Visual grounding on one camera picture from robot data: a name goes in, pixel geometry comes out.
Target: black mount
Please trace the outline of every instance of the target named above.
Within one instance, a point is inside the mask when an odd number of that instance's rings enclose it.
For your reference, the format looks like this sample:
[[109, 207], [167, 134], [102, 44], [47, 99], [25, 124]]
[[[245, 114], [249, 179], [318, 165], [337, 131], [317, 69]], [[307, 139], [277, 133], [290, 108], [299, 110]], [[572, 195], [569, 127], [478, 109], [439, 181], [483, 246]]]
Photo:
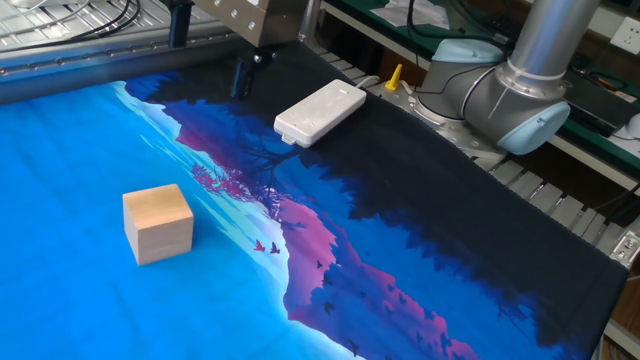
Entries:
[[161, 0], [171, 12], [171, 27], [169, 30], [169, 47], [179, 48], [187, 45], [189, 23], [191, 21], [191, 7], [195, 5], [191, 0]]

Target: gray metal cylinder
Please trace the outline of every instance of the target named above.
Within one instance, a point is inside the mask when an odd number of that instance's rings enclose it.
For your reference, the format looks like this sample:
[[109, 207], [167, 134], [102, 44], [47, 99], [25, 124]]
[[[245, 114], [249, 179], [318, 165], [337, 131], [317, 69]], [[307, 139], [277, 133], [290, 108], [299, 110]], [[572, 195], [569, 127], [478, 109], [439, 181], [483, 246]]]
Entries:
[[563, 74], [599, 4], [600, 0], [536, 0], [511, 64], [536, 76]]

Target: wire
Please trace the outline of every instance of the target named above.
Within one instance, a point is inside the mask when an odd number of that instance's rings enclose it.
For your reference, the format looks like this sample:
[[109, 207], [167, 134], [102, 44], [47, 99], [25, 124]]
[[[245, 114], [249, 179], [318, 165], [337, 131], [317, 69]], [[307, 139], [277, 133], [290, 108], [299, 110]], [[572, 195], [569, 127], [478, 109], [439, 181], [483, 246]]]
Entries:
[[42, 0], [37, 5], [31, 7], [31, 8], [29, 8], [29, 9], [23, 11], [23, 12], [18, 12], [16, 14], [11, 14], [9, 16], [5, 16], [3, 18], [0, 18], [0, 22], [7, 21], [7, 20], [13, 19], [13, 18], [17, 18], [19, 16], [24, 16], [24, 15], [30, 13], [30, 12], [33, 12], [34, 10], [37, 10], [38, 8], [40, 8], [40, 6], [44, 5], [44, 3], [46, 3], [47, 1], [49, 1], [49, 0]]
[[[615, 214], [615, 212], [620, 208], [620, 206], [622, 206], [622, 204], [624, 204], [624, 202], [627, 201], [629, 196], [632, 196], [633, 194], [635, 194], [635, 192], [638, 191], [638, 189], [640, 189], [640, 183], [636, 184], [631, 190], [628, 190], [627, 192], [622, 194], [620, 202], [613, 209], [611, 209], [611, 211], [609, 212], [609, 215], [607, 216], [607, 219], [605, 220], [605, 222], [607, 222], [607, 220], [609, 220], [609, 218], [611, 218]], [[602, 208], [602, 207], [607, 206], [607, 205], [609, 205], [609, 204], [607, 204], [607, 203], [602, 204], [602, 205], [600, 205], [598, 207], [595, 207], [594, 210], [597, 210], [597, 209]]]
[[131, 0], [127, 0], [127, 3], [124, 5], [124, 9], [122, 10], [122, 12], [120, 12], [120, 15], [118, 15], [115, 19], [109, 21], [108, 23], [99, 26], [95, 29], [83, 32], [82, 34], [78, 34], [72, 37], [72, 39], [79, 39], [79, 38], [83, 38], [85, 36], [91, 35], [91, 34], [97, 34], [98, 38], [102, 37], [103, 34], [98, 34], [100, 31], [109, 28], [111, 25], [114, 25], [116, 23], [118, 23], [118, 21], [120, 21], [126, 14], [127, 11], [129, 11], [129, 6], [131, 6]]
[[24, 33], [29, 32], [29, 31], [39, 30], [39, 29], [42, 29], [42, 28], [46, 28], [46, 27], [49, 27], [49, 26], [56, 25], [58, 23], [67, 21], [67, 20], [71, 19], [72, 17], [76, 16], [78, 13], [80, 13], [80, 11], [84, 10], [84, 8], [86, 8], [87, 5], [89, 5], [89, 0], [85, 0], [85, 2], [83, 2], [82, 5], [80, 5], [80, 7], [78, 7], [76, 10], [74, 10], [69, 15], [67, 15], [67, 16], [65, 16], [63, 18], [60, 18], [60, 19], [57, 19], [57, 20], [53, 20], [53, 21], [49, 21], [49, 22], [46, 22], [44, 24], [35, 25], [35, 26], [30, 27], [30, 28], [15, 30], [15, 31], [11, 31], [11, 32], [8, 32], [8, 33], [3, 33], [3, 34], [0, 34], [0, 37], [7, 37], [7, 36], [12, 36], [12, 35], [20, 35], [20, 34], [24, 34]]
[[360, 89], [361, 87], [363, 87], [366, 83], [370, 82], [369, 80], [375, 80], [376, 83], [380, 82], [380, 78], [377, 76], [367, 76], [366, 78], [364, 78], [364, 80], [360, 81], [358, 83], [358, 85], [356, 85], [356, 89]]
[[460, 76], [466, 73], [470, 73], [474, 70], [478, 70], [478, 69], [482, 69], [482, 68], [487, 68], [487, 65], [482, 65], [482, 66], [477, 66], [474, 68], [471, 68], [469, 70], [465, 70], [462, 72], [459, 72], [453, 76], [451, 76], [449, 79], [447, 79], [447, 82], [444, 84], [444, 86], [442, 87], [442, 90], [435, 92], [435, 91], [414, 91], [416, 94], [428, 94], [428, 95], [442, 95], [444, 94], [444, 92], [447, 90], [447, 86], [449, 85], [449, 83], [451, 82], [451, 80], [453, 80], [456, 76]]
[[474, 40], [482, 40], [482, 41], [494, 41], [494, 39], [491, 38], [487, 38], [485, 36], [469, 36], [469, 35], [458, 35], [458, 34], [454, 34], [454, 33], [448, 33], [446, 35], [436, 35], [436, 34], [429, 34], [429, 33], [425, 33], [422, 32], [420, 30], [418, 30], [415, 26], [415, 24], [413, 23], [413, 7], [415, 5], [415, 0], [409, 0], [409, 11], [407, 12], [407, 26], [410, 30], [410, 32], [412, 31], [414, 34], [423, 37], [423, 38], [427, 38], [427, 39], [474, 39]]
[[613, 199], [611, 199], [611, 200], [609, 200], [609, 201], [607, 201], [607, 202], [605, 202], [605, 203], [603, 203], [603, 204], [600, 204], [600, 205], [598, 205], [598, 206], [594, 207], [594, 208], [593, 208], [593, 210], [599, 210], [599, 209], [602, 209], [602, 208], [603, 208], [603, 207], [605, 207], [605, 206], [611, 205], [611, 204], [613, 204], [614, 202], [616, 202], [616, 201], [618, 201], [618, 200], [620, 200], [620, 199], [624, 198], [625, 196], [629, 196], [629, 194], [630, 194], [630, 193], [633, 193], [633, 192], [635, 192], [635, 191], [634, 191], [634, 190], [627, 190], [627, 191], [625, 191], [624, 193], [622, 193], [622, 194], [620, 194], [620, 195], [616, 196], [615, 198], [613, 198]]
[[11, 49], [11, 50], [5, 50], [5, 51], [0, 51], [0, 54], [3, 53], [8, 53], [8, 52], [14, 52], [14, 51], [22, 51], [22, 50], [31, 50], [31, 49], [39, 49], [39, 48], [44, 48], [44, 47], [50, 47], [50, 46], [59, 46], [59, 45], [68, 45], [68, 44], [76, 44], [76, 43], [80, 43], [80, 42], [84, 42], [84, 41], [89, 41], [89, 40], [96, 40], [96, 39], [100, 39], [100, 38], [104, 38], [110, 35], [113, 35], [115, 33], [117, 33], [118, 31], [126, 28], [127, 26], [129, 26], [133, 21], [136, 20], [136, 18], [140, 15], [140, 10], [141, 10], [141, 4], [140, 4], [140, 0], [136, 0], [136, 11], [133, 14], [133, 16], [128, 19], [127, 21], [125, 21], [124, 23], [118, 25], [116, 28], [103, 32], [101, 34], [95, 34], [95, 37], [88, 37], [88, 36], [84, 36], [82, 38], [69, 38], [69, 39], [64, 39], [64, 40], [59, 40], [59, 41], [54, 41], [54, 42], [49, 42], [49, 43], [44, 43], [44, 44], [37, 44], [37, 45], [31, 45], [31, 46], [24, 46], [24, 47], [20, 47], [20, 48], [15, 48], [15, 49]]

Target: wooden cube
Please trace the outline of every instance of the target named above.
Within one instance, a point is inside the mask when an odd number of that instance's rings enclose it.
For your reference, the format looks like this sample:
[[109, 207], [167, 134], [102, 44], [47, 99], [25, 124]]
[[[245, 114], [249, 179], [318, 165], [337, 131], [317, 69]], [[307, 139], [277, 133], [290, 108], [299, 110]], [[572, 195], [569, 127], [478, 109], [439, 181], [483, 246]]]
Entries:
[[191, 251], [193, 213], [178, 185], [122, 197], [124, 229], [138, 265]]

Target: blue fabric mat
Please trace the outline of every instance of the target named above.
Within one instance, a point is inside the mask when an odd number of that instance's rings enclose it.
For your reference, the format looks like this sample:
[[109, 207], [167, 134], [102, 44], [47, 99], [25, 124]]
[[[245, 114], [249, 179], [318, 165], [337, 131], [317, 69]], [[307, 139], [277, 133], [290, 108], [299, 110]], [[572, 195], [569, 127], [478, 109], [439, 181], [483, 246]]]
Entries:
[[[624, 268], [380, 99], [281, 142], [274, 116], [340, 77], [301, 46], [243, 102], [232, 75], [0, 107], [0, 358], [590, 357]], [[173, 183], [193, 250], [138, 267], [122, 194]]]

